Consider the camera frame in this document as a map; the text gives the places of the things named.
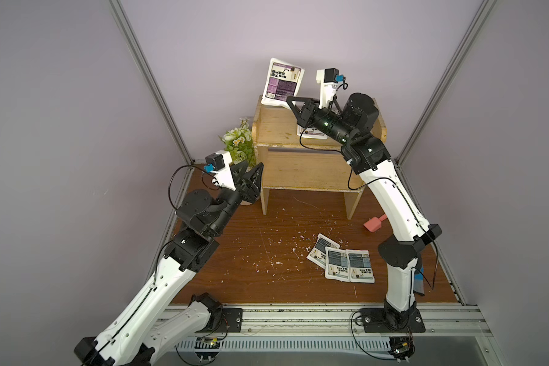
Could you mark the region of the purple coffee bag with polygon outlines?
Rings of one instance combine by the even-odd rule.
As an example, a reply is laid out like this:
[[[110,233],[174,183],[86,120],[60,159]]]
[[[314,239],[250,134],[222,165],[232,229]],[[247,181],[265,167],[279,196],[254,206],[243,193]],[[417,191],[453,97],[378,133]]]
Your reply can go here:
[[[287,98],[297,95],[304,74],[305,69],[300,66],[271,58],[261,104],[290,110]]]
[[[317,130],[317,128],[314,128],[314,127],[304,128],[299,125],[297,125],[297,135],[300,138],[316,139],[316,140],[326,140],[328,138],[326,134]]]

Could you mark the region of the teal coffee bag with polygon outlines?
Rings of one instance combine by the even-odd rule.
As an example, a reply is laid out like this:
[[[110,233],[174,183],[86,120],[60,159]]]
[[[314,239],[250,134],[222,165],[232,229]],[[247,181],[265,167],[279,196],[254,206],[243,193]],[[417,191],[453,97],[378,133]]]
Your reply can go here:
[[[318,265],[320,268],[325,269],[326,263],[327,263],[327,257],[326,257],[327,248],[339,249],[340,244],[333,241],[329,237],[324,236],[322,233],[319,233],[314,247],[310,250],[309,254],[307,255],[307,259],[312,263]]]
[[[349,257],[346,250],[326,247],[325,278],[350,282]]]
[[[346,251],[349,260],[349,279],[352,283],[375,283],[370,253],[367,250]]]

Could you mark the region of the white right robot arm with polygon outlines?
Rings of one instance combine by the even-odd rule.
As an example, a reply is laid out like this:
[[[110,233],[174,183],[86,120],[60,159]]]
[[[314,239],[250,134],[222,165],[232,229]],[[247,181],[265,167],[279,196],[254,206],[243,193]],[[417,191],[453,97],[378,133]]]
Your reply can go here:
[[[386,146],[373,136],[371,130],[380,111],[371,97],[353,93],[338,111],[320,106],[317,99],[291,96],[287,103],[298,126],[313,127],[340,145],[343,159],[387,215],[393,234],[378,247],[388,274],[384,314],[392,328],[404,328],[416,310],[414,276],[421,269],[420,253],[442,234],[440,226],[422,216],[401,183]]]

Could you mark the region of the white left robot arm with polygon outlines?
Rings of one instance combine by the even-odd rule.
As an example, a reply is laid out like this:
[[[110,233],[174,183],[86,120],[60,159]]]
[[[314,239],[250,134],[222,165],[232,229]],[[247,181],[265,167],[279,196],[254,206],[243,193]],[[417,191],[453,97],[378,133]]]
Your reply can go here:
[[[241,203],[259,199],[264,165],[247,166],[227,166],[233,187],[221,188],[216,197],[205,189],[187,193],[176,210],[181,227],[157,254],[149,280],[106,330],[75,347],[83,365],[153,365],[195,332],[218,328],[223,305],[208,293],[192,297],[167,323],[157,320],[217,250],[217,238]]]

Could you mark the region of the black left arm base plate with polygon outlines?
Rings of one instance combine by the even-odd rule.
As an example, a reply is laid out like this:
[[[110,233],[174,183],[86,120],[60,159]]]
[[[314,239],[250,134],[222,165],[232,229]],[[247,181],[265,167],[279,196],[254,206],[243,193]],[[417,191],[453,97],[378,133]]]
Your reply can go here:
[[[219,317],[211,317],[207,326],[198,333],[239,333],[242,329],[243,309],[227,307],[222,309]]]

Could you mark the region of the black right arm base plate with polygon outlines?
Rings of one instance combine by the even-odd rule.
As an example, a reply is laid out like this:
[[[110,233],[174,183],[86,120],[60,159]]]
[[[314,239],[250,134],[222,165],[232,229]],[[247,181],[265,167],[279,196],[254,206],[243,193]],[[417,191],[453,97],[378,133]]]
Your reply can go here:
[[[365,332],[423,333],[426,331],[421,313],[416,307],[404,312],[381,308],[362,308],[359,312]]]

